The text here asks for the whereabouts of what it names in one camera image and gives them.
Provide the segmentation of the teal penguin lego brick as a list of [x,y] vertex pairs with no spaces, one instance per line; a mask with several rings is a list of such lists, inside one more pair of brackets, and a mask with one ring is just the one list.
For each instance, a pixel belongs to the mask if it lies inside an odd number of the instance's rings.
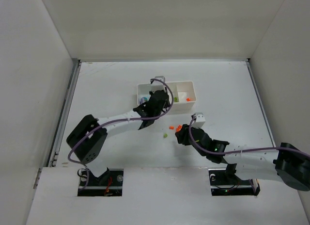
[[145,102],[147,102],[147,101],[149,101],[149,96],[143,96],[143,97],[141,97],[141,99],[140,99],[140,104],[143,104],[143,103],[145,103]]

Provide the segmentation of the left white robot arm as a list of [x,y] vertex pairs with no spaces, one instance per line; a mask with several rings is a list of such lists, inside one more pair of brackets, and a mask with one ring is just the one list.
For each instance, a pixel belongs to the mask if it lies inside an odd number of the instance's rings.
[[66,139],[80,163],[85,165],[93,176],[100,177],[104,165],[99,162],[103,144],[107,138],[127,132],[144,129],[169,108],[169,95],[165,90],[150,93],[148,101],[131,111],[110,118],[96,119],[91,114],[82,118]]

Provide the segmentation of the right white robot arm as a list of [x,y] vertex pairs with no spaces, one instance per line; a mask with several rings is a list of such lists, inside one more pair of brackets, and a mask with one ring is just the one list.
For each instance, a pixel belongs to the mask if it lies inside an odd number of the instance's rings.
[[280,147],[247,148],[210,138],[201,128],[182,125],[177,142],[192,146],[216,164],[226,164],[227,174],[240,180],[266,179],[299,190],[310,189],[310,156],[289,143]]

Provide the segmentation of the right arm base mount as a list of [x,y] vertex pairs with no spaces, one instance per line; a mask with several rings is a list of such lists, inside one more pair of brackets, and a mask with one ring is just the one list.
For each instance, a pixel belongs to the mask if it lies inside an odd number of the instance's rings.
[[236,164],[226,168],[209,168],[212,196],[258,196],[260,185],[256,179],[241,180],[235,175]]

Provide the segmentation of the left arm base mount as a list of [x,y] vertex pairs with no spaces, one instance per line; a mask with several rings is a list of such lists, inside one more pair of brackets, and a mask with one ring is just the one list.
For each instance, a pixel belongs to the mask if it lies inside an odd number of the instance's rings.
[[109,169],[95,177],[90,170],[78,169],[79,186],[77,195],[80,197],[118,197],[123,194],[123,169]]

